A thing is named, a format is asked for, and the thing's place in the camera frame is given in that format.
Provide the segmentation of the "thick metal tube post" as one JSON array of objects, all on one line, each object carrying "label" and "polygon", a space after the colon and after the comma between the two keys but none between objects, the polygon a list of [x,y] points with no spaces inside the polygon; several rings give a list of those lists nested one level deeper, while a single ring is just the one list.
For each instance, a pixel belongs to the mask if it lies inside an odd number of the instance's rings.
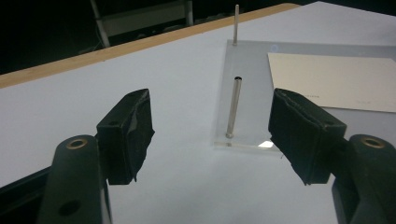
[{"label": "thick metal tube post", "polygon": [[236,120],[236,114],[237,114],[237,108],[238,108],[242,80],[243,79],[241,77],[235,77],[233,79],[233,93],[232,93],[232,99],[231,99],[231,104],[230,104],[230,113],[229,113],[229,118],[228,118],[227,131],[226,131],[227,138],[233,138],[233,129],[234,129],[235,120]]}]

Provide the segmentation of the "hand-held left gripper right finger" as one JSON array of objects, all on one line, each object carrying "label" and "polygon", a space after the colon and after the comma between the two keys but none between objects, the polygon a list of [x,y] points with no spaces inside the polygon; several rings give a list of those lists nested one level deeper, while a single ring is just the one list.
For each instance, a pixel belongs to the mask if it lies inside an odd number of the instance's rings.
[{"label": "hand-held left gripper right finger", "polygon": [[305,185],[325,184],[332,150],[343,145],[347,126],[301,94],[275,89],[268,131]]}]

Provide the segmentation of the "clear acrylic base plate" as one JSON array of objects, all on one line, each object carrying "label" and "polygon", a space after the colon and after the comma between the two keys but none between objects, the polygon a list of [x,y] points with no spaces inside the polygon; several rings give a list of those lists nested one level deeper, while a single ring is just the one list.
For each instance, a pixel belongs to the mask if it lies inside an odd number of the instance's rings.
[{"label": "clear acrylic base plate", "polygon": [[[276,151],[268,131],[274,86],[268,55],[287,53],[320,56],[391,58],[396,62],[396,46],[306,44],[266,41],[228,42],[215,116],[214,143],[222,148],[249,152]],[[233,79],[241,77],[233,138],[226,137]],[[324,107],[343,121],[346,134],[370,134],[396,146],[396,113]]]}]

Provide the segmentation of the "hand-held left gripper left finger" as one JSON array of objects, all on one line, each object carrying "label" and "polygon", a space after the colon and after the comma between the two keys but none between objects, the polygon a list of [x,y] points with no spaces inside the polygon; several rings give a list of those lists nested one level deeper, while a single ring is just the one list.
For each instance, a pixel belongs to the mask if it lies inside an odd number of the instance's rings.
[{"label": "hand-held left gripper left finger", "polygon": [[126,94],[97,124],[99,148],[105,152],[110,185],[137,180],[153,135],[149,89]]}]

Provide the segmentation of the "thin metal rod post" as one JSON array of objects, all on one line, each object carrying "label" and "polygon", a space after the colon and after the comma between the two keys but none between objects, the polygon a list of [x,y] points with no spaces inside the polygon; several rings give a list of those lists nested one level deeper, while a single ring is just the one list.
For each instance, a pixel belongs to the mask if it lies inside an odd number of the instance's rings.
[{"label": "thin metal rod post", "polygon": [[240,6],[236,4],[234,6],[234,15],[233,15],[233,46],[237,46],[237,41],[238,41],[239,12],[240,12]]}]

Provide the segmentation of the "cream paper card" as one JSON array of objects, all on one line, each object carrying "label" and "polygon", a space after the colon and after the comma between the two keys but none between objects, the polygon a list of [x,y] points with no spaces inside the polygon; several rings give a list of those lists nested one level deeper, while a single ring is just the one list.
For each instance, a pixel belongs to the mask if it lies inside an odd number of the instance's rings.
[{"label": "cream paper card", "polygon": [[391,58],[268,55],[274,86],[317,105],[396,113],[396,62]]}]

